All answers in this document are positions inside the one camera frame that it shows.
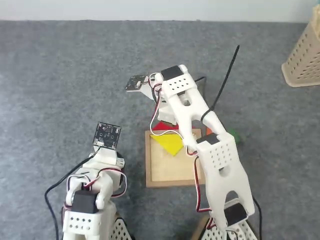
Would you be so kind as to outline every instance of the circuit board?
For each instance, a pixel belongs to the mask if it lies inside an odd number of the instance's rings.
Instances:
[[[134,75],[130,77],[128,83],[125,86],[127,92],[140,90],[143,84],[146,84],[148,76],[146,75]]]
[[[115,150],[119,140],[120,132],[120,126],[98,122],[93,138],[93,145]]]

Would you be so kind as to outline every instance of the wire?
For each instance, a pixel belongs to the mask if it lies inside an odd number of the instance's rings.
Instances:
[[[159,133],[159,134],[153,132],[153,130],[152,130],[152,123],[154,122],[155,117],[156,117],[156,115],[157,115],[157,112],[158,112],[158,110],[159,110],[160,99],[161,99],[161,97],[159,96],[158,99],[157,99],[157,101],[156,101],[155,110],[154,110],[154,113],[153,113],[153,115],[152,115],[152,119],[151,119],[151,122],[150,122],[150,125],[149,125],[150,132],[151,132],[153,135],[155,135],[155,136],[162,136],[163,134],[166,134],[166,133],[168,133],[168,132],[174,132],[175,134],[178,134],[178,135],[180,136],[180,138],[183,140],[184,138],[181,136],[181,134],[180,134],[179,132],[175,131],[175,130],[166,130],[166,131],[164,131],[164,132],[162,132],[162,133]]]
[[[213,219],[212,217],[210,217],[210,219],[209,219],[209,221],[208,221],[208,223],[207,223],[207,225],[206,225],[206,227],[205,227],[207,230],[210,230],[210,229],[212,229],[213,227],[216,226],[215,223],[212,224],[213,220],[214,220],[214,219]]]
[[[259,240],[262,240],[262,210],[256,198],[254,196],[252,198],[259,211]]]
[[[194,157],[195,155],[198,154],[197,151],[194,151],[194,152],[192,152],[192,153],[189,153],[188,146],[186,146],[186,148],[185,148],[185,153],[186,153],[186,155],[187,155],[188,157]]]
[[[198,178],[198,171],[197,171],[197,160],[198,160],[198,158],[199,157],[197,156],[194,159],[194,162],[193,162],[194,184],[195,184],[195,189],[196,189],[196,206],[195,206],[195,210],[198,213],[210,212],[211,209],[209,207],[200,209],[201,192],[200,192],[200,185],[199,185],[199,178]]]
[[[238,233],[236,231],[233,230],[225,230],[226,232],[232,232],[235,234],[236,240],[238,240]]]
[[[70,174],[72,174],[76,169],[78,169],[81,165],[85,164],[86,162],[88,162],[90,159],[92,159],[96,154],[97,152],[99,151],[100,148],[98,148],[98,150],[92,154],[91,156],[87,157],[85,160],[81,161],[80,163],[78,163],[74,168],[72,168],[66,175],[64,175],[59,181],[57,181],[55,184],[53,184],[52,186],[50,186],[44,193],[44,200],[45,200],[45,203],[51,213],[51,216],[53,218],[53,223],[54,223],[54,229],[55,229],[55,239],[56,240],[59,240],[59,227],[58,227],[58,221],[57,221],[57,218],[56,218],[56,215],[55,215],[55,212],[49,202],[49,199],[48,199],[48,193],[56,188],[57,186],[59,186]]]
[[[90,178],[89,178],[86,174],[84,174],[84,173],[71,174],[71,175],[69,175],[69,176],[67,177],[67,179],[66,179],[66,192],[68,192],[68,191],[70,190],[70,179],[71,179],[72,177],[78,177],[79,179],[80,179],[80,178],[86,178],[86,180],[87,180],[88,182],[90,182]]]
[[[202,117],[201,117],[201,119],[200,119],[201,122],[204,120],[205,116],[206,116],[210,111],[213,111],[213,110],[215,109],[216,104],[217,104],[217,102],[218,102],[218,100],[219,100],[219,98],[220,98],[220,96],[221,96],[221,93],[222,93],[222,91],[223,91],[223,89],[224,89],[224,87],[225,87],[225,85],[226,85],[226,82],[227,82],[227,80],[228,80],[228,78],[229,78],[229,75],[230,75],[231,69],[232,69],[232,67],[233,67],[233,65],[234,65],[234,62],[235,62],[235,60],[236,60],[236,57],[237,57],[239,48],[240,48],[240,45],[236,46],[235,52],[234,52],[234,54],[233,54],[232,60],[231,60],[231,62],[230,62],[228,71],[226,72],[226,75],[225,75],[225,77],[224,77],[224,80],[223,80],[223,83],[222,83],[222,85],[221,85],[221,87],[220,87],[220,90],[219,90],[217,96],[215,97],[215,100],[214,100],[212,106],[209,107],[209,109],[202,115]]]
[[[111,197],[112,198],[118,198],[118,197],[121,197],[123,196],[126,191],[127,191],[127,186],[128,186],[128,183],[127,183],[127,176],[119,169],[117,168],[113,168],[113,167],[106,167],[106,168],[102,168],[99,170],[99,172],[97,173],[96,175],[96,178],[94,180],[92,180],[90,183],[88,183],[87,185],[85,185],[84,187],[87,188],[87,187],[90,187],[92,186],[100,177],[100,173],[103,172],[103,171],[112,171],[112,172],[118,172],[120,173],[123,177],[124,177],[124,182],[125,182],[125,187],[124,187],[124,190],[121,192],[121,193],[117,193],[117,194],[113,194]]]

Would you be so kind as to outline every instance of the red shape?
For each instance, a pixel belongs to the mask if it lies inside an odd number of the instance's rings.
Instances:
[[[175,126],[169,126],[162,121],[160,121],[157,125],[155,125],[152,128],[153,131],[156,131],[156,130],[178,130],[178,129],[179,129],[178,124]]]

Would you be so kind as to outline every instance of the wooden tray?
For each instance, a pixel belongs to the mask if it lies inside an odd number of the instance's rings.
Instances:
[[[195,138],[201,137],[200,129],[192,130]],[[145,132],[145,183],[147,188],[191,186],[194,180],[194,160],[196,157],[186,155],[182,148],[177,155],[172,156],[156,140],[151,138],[151,132]],[[205,183],[200,161],[197,161],[199,183]]]

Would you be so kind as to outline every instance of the hole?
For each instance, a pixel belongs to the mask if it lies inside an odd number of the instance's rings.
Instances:
[[[219,169],[219,174],[221,177],[227,177],[230,173],[230,167],[225,166]]]

